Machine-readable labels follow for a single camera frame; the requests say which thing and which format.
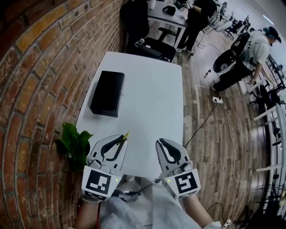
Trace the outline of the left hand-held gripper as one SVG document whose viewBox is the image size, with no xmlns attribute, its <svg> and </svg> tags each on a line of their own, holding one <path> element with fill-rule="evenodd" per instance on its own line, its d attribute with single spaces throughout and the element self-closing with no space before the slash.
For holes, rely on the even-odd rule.
<svg viewBox="0 0 286 229">
<path fill-rule="evenodd" d="M 123 135 L 113 135 L 94 145 L 84 167 L 81 185 L 83 197 L 90 201 L 106 201 L 117 188 L 123 177 L 120 170 L 128 146 L 128 139 L 122 138 Z"/>
</svg>

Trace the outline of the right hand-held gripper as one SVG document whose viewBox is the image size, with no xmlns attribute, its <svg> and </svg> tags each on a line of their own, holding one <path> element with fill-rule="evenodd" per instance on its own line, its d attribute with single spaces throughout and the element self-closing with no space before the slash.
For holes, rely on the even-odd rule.
<svg viewBox="0 0 286 229">
<path fill-rule="evenodd" d="M 174 200 L 194 195 L 201 189 L 198 170 L 193 168 L 193 162 L 182 145 L 160 138 L 156 141 L 156 151 L 163 171 L 159 178 Z"/>
</svg>

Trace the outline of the black box lid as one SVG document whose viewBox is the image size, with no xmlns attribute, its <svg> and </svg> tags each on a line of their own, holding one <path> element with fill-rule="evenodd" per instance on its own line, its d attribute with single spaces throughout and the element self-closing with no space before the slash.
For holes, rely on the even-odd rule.
<svg viewBox="0 0 286 229">
<path fill-rule="evenodd" d="M 122 72 L 101 72 L 90 105 L 93 114 L 118 117 L 124 79 L 125 74 Z"/>
</svg>

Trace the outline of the person's right forearm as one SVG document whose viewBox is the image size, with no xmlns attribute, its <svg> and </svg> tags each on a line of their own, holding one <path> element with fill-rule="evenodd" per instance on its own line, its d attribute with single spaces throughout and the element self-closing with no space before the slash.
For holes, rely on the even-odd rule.
<svg viewBox="0 0 286 229">
<path fill-rule="evenodd" d="M 185 208 L 185 212 L 201 227 L 213 223 L 213 219 L 210 217 L 208 212 L 200 203 L 198 197 L 194 195 L 190 195 L 182 200 L 183 206 Z"/>
</svg>

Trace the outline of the person's left forearm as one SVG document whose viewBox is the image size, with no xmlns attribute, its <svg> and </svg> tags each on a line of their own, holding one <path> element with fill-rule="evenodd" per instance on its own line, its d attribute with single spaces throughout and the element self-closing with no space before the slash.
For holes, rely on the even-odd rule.
<svg viewBox="0 0 286 229">
<path fill-rule="evenodd" d="M 101 202 L 83 202 L 75 219 L 74 229 L 97 229 L 98 210 Z"/>
</svg>

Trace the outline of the small black box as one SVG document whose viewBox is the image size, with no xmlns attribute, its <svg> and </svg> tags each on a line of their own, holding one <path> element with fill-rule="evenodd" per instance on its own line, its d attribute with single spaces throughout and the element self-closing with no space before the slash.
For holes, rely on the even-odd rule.
<svg viewBox="0 0 286 229">
<path fill-rule="evenodd" d="M 174 16 L 175 15 L 175 12 L 176 12 L 176 8 L 171 6 L 171 5 L 167 5 L 166 7 L 164 7 L 162 9 L 162 12 L 170 15 L 170 16 Z"/>
</svg>

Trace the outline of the green potted plant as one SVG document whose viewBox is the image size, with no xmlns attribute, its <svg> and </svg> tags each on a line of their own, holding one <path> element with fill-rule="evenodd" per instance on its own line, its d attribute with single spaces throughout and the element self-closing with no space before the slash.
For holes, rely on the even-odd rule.
<svg viewBox="0 0 286 229">
<path fill-rule="evenodd" d="M 62 124 L 61 136 L 54 140 L 58 154 L 67 158 L 70 170 L 80 172 L 87 165 L 86 157 L 90 152 L 89 139 L 93 136 L 87 131 L 79 133 L 72 123 Z"/>
</svg>

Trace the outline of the light grey shirt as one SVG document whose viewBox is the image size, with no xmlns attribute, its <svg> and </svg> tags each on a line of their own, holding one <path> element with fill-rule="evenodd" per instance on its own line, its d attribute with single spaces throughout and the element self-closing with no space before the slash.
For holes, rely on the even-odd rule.
<svg viewBox="0 0 286 229">
<path fill-rule="evenodd" d="M 120 191 L 141 191 L 123 201 L 111 197 L 100 210 L 100 229 L 221 229 L 221 223 L 201 228 L 186 212 L 182 200 L 174 200 L 167 189 L 148 179 L 121 182 Z"/>
</svg>

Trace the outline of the black and white round chair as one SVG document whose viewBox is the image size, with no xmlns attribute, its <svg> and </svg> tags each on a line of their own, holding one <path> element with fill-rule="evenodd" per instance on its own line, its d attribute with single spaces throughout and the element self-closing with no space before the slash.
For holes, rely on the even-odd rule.
<svg viewBox="0 0 286 229">
<path fill-rule="evenodd" d="M 230 67 L 236 60 L 237 55 L 236 52 L 229 49 L 223 52 L 214 62 L 213 71 L 215 73 L 220 73 L 223 70 Z"/>
</svg>

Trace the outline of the black office chair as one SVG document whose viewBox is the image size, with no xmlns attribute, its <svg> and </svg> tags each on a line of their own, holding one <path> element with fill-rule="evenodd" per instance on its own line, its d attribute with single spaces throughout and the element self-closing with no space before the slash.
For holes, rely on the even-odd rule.
<svg viewBox="0 0 286 229">
<path fill-rule="evenodd" d="M 120 17 L 128 33 L 126 53 L 139 55 L 148 58 L 158 59 L 165 62 L 172 62 L 175 56 L 175 48 L 164 43 L 163 39 L 167 35 L 176 36 L 176 33 L 160 27 L 162 32 L 159 39 L 148 37 L 148 4 L 146 0 L 128 0 L 120 9 Z M 135 43 L 143 38 L 144 44 L 135 47 Z"/>
</svg>

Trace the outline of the white desk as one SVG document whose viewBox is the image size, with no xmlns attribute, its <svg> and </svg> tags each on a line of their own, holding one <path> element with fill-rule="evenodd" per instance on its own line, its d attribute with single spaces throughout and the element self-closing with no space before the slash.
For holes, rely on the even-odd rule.
<svg viewBox="0 0 286 229">
<path fill-rule="evenodd" d="M 171 16 L 163 11 L 163 8 L 166 6 L 172 6 L 175 8 L 176 11 L 174 15 Z M 148 19 L 180 28 L 188 26 L 183 12 L 179 11 L 173 4 L 168 4 L 161 1 L 156 1 L 154 9 L 148 9 Z"/>
</svg>

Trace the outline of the black swivel chair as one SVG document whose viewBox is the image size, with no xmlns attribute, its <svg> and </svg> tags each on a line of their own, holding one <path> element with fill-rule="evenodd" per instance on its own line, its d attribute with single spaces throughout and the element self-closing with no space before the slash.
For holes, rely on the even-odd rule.
<svg viewBox="0 0 286 229">
<path fill-rule="evenodd" d="M 225 32 L 227 32 L 227 36 L 230 35 L 234 39 L 233 34 L 237 34 L 242 25 L 243 22 L 240 20 L 235 24 L 232 24 L 229 28 L 225 29 Z"/>
</svg>

